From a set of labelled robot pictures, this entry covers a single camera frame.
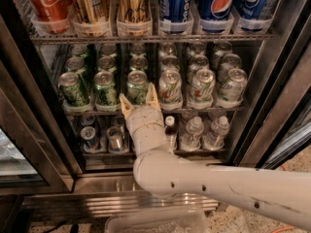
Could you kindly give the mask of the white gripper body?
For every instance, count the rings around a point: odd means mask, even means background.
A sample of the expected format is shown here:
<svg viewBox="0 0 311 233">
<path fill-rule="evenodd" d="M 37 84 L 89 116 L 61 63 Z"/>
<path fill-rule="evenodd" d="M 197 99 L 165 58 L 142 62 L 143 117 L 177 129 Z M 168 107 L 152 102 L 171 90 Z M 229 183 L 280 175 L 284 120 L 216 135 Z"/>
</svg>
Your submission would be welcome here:
<svg viewBox="0 0 311 233">
<path fill-rule="evenodd" d="M 158 108 L 154 106 L 135 108 L 125 117 L 125 122 L 136 155 L 150 150 L 171 152 L 164 130 L 163 114 Z"/>
</svg>

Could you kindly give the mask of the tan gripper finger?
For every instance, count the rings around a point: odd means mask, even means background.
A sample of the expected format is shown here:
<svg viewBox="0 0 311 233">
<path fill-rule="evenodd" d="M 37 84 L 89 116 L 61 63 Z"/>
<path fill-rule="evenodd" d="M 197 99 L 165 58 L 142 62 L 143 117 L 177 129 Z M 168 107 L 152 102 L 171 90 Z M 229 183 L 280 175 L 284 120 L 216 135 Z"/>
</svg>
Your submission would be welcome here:
<svg viewBox="0 0 311 233">
<path fill-rule="evenodd" d="M 148 91 L 146 95 L 146 104 L 148 106 L 155 107 L 157 110 L 161 111 L 161 107 L 158 102 L 156 87 L 153 83 L 149 83 Z"/>
<path fill-rule="evenodd" d="M 121 104 L 121 111 L 125 119 L 128 119 L 128 117 L 131 115 L 131 113 L 134 110 L 133 105 L 128 101 L 126 96 L 121 93 L 120 94 L 120 104 Z"/>
</svg>

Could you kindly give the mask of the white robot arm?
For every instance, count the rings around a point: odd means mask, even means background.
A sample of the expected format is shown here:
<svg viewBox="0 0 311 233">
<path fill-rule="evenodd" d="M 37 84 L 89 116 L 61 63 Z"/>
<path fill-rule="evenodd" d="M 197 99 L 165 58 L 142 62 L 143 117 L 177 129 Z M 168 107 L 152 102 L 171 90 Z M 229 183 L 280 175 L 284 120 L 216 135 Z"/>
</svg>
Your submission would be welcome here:
<svg viewBox="0 0 311 233">
<path fill-rule="evenodd" d="M 193 193 L 311 230 L 311 174 L 204 165 L 170 152 L 156 88 L 144 105 L 120 95 L 121 111 L 133 140 L 135 181 L 156 196 Z"/>
</svg>

